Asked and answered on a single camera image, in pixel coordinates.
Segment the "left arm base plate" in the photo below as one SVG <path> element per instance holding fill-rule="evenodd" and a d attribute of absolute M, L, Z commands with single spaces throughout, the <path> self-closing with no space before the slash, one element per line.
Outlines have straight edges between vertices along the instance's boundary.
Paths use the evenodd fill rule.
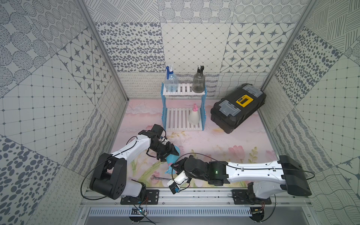
<path fill-rule="evenodd" d="M 124 196 L 121 205 L 157 205 L 159 189 L 147 189 L 140 192 L 138 197 Z"/>

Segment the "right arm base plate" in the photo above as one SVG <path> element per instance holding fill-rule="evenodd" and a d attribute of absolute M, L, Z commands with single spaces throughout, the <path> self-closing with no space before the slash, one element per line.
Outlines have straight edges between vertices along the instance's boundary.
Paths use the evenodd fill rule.
<path fill-rule="evenodd" d="M 271 205 L 272 201 L 270 198 L 260 199 L 255 197 L 252 194 L 249 194 L 247 190 L 244 189 L 232 189 L 232 199 L 235 205 Z"/>

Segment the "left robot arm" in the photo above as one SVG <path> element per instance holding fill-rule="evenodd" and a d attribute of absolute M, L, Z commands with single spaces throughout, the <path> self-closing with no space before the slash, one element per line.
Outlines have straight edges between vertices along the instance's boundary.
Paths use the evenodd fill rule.
<path fill-rule="evenodd" d="M 128 164 L 142 152 L 152 150 L 154 158 L 172 164 L 180 156 L 180 149 L 169 142 L 163 132 L 165 130 L 155 124 L 151 130 L 142 130 L 131 142 L 120 150 L 100 155 L 90 181 L 90 190 L 104 197 L 116 200 L 128 197 L 131 201 L 142 202 L 146 198 L 146 185 L 128 178 Z"/>

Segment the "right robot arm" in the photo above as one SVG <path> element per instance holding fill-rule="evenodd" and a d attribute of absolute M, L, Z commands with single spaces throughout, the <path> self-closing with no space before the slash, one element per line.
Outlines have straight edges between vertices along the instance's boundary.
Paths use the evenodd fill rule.
<path fill-rule="evenodd" d="M 171 168 L 177 174 L 167 183 L 173 194 L 182 191 L 180 186 L 183 183 L 195 179 L 219 187 L 249 181 L 248 194 L 258 199 L 267 199 L 281 192 L 298 197 L 312 195 L 306 178 L 307 171 L 300 163 L 286 155 L 281 155 L 272 162 L 242 164 L 214 158 L 210 162 L 204 162 L 192 154 L 185 154 L 183 159 L 172 164 Z"/>

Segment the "teal spray bottle pink nozzle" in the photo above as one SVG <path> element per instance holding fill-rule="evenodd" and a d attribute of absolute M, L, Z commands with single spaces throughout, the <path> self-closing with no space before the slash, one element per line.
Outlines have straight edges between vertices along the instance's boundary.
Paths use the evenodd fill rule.
<path fill-rule="evenodd" d="M 168 169 L 166 171 L 166 174 L 173 175 L 176 173 L 176 171 L 172 169 L 171 165 L 174 164 L 180 158 L 181 151 L 178 146 L 175 146 L 175 150 L 177 151 L 178 155 L 170 154 L 166 157 L 166 162 L 168 164 Z"/>

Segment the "white spray bottle pink nozzle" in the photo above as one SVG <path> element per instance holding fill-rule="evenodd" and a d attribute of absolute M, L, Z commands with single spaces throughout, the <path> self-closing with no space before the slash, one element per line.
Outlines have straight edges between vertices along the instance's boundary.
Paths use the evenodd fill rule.
<path fill-rule="evenodd" d="M 193 108 L 188 115 L 188 122 L 191 125 L 197 125 L 199 124 L 200 119 L 201 119 L 201 115 L 199 112 L 199 107 L 197 106 L 197 104 L 193 104 Z"/>

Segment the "smoky grey spray bottle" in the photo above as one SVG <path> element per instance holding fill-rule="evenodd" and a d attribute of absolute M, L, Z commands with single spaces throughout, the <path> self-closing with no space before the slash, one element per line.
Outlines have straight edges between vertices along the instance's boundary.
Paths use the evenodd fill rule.
<path fill-rule="evenodd" d="M 193 77 L 192 90 L 195 93 L 202 93 L 205 90 L 205 75 L 203 74 L 204 66 L 197 68 L 197 72 Z"/>

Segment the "clear spray bottle blue nozzle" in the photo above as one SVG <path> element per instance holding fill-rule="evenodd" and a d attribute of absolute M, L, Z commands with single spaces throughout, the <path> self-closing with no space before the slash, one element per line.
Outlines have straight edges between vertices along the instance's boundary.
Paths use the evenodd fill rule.
<path fill-rule="evenodd" d="M 165 89 L 168 92 L 176 92 L 179 86 L 179 80 L 173 71 L 172 66 L 166 66 L 166 78 L 164 81 Z"/>

